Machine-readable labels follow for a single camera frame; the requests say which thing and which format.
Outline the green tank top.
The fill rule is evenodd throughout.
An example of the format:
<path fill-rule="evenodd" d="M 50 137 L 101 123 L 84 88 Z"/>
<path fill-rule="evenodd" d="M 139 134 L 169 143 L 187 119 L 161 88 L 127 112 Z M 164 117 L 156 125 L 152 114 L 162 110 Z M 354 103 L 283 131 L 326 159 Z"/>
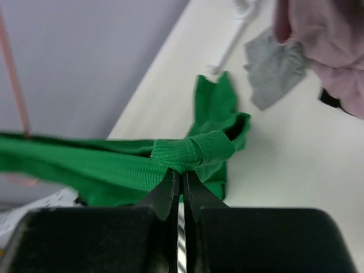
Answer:
<path fill-rule="evenodd" d="M 225 198 L 227 162 L 244 149 L 250 116 L 238 111 L 230 74 L 198 76 L 195 120 L 183 139 L 57 139 L 1 134 L 1 171 L 53 181 L 76 190 L 89 206 L 136 204 L 167 169 L 194 171 Z"/>

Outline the pink hanger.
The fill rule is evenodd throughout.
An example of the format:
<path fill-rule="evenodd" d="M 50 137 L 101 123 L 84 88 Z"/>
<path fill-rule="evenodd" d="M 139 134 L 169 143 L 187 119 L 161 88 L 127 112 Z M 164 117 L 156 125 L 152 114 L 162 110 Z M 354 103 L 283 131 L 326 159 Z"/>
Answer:
<path fill-rule="evenodd" d="M 36 167 L 31 167 L 32 164 L 36 164 L 33 158 L 34 152 L 31 151 L 31 145 L 35 144 L 36 138 L 30 136 L 30 122 L 3 19 L 1 19 L 1 47 L 24 131 L 22 135 L 1 134 L 1 173 L 9 177 L 12 182 L 32 186 L 39 181 L 34 177 Z"/>

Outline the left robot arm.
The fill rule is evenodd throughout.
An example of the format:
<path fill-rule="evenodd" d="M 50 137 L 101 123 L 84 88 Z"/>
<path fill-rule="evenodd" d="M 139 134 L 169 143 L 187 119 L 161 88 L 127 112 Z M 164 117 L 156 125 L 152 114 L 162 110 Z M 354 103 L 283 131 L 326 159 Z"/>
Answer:
<path fill-rule="evenodd" d="M 50 196 L 31 202 L 20 208 L 1 212 L 1 248 L 5 248 L 17 224 L 30 210 L 77 206 L 75 203 L 76 198 L 78 198 L 77 192 L 69 188 L 64 188 Z"/>

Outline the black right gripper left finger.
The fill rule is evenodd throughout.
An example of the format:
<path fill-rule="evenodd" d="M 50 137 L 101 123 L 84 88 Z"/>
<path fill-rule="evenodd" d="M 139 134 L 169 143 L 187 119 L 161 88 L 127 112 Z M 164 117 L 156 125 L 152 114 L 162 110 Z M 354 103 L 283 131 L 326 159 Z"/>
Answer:
<path fill-rule="evenodd" d="M 179 175 L 169 169 L 138 204 L 41 208 L 20 221 L 6 272 L 176 272 Z"/>

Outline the pink tank top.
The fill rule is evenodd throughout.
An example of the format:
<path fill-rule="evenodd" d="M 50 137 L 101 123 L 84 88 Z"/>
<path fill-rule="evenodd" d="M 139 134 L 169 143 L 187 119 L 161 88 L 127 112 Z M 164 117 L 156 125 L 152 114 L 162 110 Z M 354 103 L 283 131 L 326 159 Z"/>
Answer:
<path fill-rule="evenodd" d="M 299 42 L 328 96 L 363 118 L 362 1 L 276 1 L 272 30 Z"/>

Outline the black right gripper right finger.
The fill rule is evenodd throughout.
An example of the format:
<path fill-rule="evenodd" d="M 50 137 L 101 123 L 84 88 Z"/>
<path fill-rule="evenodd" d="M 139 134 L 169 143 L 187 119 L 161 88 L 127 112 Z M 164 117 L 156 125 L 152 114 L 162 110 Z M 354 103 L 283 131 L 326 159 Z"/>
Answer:
<path fill-rule="evenodd" d="M 355 272 L 339 228 L 310 208 L 231 208 L 183 176 L 188 272 Z"/>

